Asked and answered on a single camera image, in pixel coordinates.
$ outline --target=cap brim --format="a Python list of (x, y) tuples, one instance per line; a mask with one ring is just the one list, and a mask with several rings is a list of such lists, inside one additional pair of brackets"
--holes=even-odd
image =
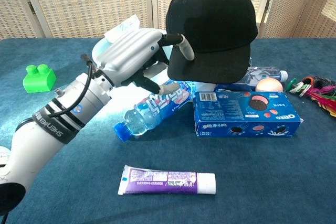
[(174, 46), (168, 66), (168, 76), (176, 81), (199, 81), (228, 84), (239, 81), (249, 67), (250, 44), (227, 51), (195, 53), (188, 61)]

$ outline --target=barcode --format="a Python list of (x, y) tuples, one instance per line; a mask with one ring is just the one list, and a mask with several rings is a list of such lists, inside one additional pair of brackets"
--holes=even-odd
[(199, 93), (201, 101), (217, 101), (216, 93)]

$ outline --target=blue bottle cap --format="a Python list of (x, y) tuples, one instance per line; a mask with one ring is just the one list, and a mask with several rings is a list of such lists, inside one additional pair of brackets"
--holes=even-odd
[(119, 137), (119, 139), (122, 142), (126, 142), (132, 136), (132, 133), (130, 132), (130, 130), (126, 126), (125, 122), (119, 122), (119, 123), (117, 123), (113, 127), (113, 129), (114, 129), (115, 133), (117, 134), (117, 136)]

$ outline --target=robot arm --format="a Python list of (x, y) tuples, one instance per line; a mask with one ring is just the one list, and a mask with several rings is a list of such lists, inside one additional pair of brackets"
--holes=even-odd
[(162, 46), (178, 44), (188, 60), (192, 48), (183, 35), (162, 35), (155, 29), (139, 29), (123, 35), (97, 59), (97, 67), (86, 55), (88, 74), (79, 75), (31, 119), (21, 123), (12, 139), (12, 150), (0, 148), (0, 216), (24, 198), (39, 171), (111, 99), (112, 88), (134, 82), (151, 92), (174, 92), (175, 86), (159, 86), (144, 76), (148, 67), (168, 60)]

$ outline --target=green lego brick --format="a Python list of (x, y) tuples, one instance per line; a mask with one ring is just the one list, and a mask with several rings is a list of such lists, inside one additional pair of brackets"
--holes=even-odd
[(29, 65), (26, 67), (27, 75), (23, 79), (23, 87), (27, 93), (47, 92), (53, 88), (56, 81), (54, 71), (46, 64), (38, 67)]

